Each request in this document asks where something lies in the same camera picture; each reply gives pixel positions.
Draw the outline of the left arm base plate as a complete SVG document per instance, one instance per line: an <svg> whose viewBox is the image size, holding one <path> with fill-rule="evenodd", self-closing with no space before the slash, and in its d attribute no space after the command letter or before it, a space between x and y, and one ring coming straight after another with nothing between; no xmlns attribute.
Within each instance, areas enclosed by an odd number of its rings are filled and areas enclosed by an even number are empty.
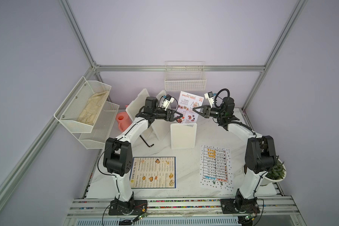
<svg viewBox="0 0 339 226"><path fill-rule="evenodd" d="M140 215L147 211L147 200L135 200L131 198L128 202L115 198L108 208L109 216Z"/></svg>

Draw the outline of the narrow white rack box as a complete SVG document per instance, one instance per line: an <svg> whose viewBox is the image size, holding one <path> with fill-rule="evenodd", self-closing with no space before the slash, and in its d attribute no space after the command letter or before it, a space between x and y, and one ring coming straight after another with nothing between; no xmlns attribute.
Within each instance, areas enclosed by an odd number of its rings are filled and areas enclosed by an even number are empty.
<svg viewBox="0 0 339 226"><path fill-rule="evenodd" d="M170 126L171 149L190 149L195 147L197 123L179 124Z"/></svg>

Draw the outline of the small special menu flyer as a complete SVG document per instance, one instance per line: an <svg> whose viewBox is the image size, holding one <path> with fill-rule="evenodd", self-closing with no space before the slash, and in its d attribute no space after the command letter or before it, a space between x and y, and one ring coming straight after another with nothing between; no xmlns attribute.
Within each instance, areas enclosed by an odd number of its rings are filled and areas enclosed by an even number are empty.
<svg viewBox="0 0 339 226"><path fill-rule="evenodd" d="M196 123L199 114L193 111L193 108L202 106L204 97L194 95L187 92L181 92L178 99L177 112L183 116L176 120L180 124Z"/></svg>

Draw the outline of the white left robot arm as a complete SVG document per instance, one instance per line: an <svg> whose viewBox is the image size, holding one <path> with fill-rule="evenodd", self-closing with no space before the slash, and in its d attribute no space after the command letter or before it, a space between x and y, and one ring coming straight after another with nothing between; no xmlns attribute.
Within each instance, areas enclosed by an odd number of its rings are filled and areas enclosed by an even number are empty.
<svg viewBox="0 0 339 226"><path fill-rule="evenodd" d="M98 171L114 180L117 188L115 201L121 205L130 205L134 201L129 175L133 166L131 145L156 120L173 122L183 116L177 110L169 108L171 103L177 101L174 97L165 95L160 100L156 97L147 97L144 106L140 108L129 128L119 136L106 140L101 154L106 173L99 168L99 163L97 163Z"/></svg>

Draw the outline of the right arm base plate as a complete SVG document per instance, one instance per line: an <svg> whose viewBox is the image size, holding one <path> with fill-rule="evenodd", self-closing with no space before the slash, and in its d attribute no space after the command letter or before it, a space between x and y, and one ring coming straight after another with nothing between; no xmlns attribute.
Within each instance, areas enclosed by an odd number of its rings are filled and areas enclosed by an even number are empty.
<svg viewBox="0 0 339 226"><path fill-rule="evenodd" d="M260 213L259 206L257 204L257 198L255 199L220 199L220 206L223 214L251 214L255 215Z"/></svg>

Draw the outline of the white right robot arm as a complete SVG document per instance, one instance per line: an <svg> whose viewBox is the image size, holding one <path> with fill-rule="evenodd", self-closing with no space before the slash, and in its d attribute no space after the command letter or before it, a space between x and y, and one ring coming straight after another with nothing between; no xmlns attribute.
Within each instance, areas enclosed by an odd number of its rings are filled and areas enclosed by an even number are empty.
<svg viewBox="0 0 339 226"><path fill-rule="evenodd" d="M263 179L277 164L274 139L256 133L250 126L240 122L234 115L234 99L230 97L228 89L221 89L217 94L208 92L204 94L204 98L209 104L194 107L193 111L204 118L213 118L219 127L247 143L244 158L247 172L244 182L236 192L236 203L256 201L257 190Z"/></svg>

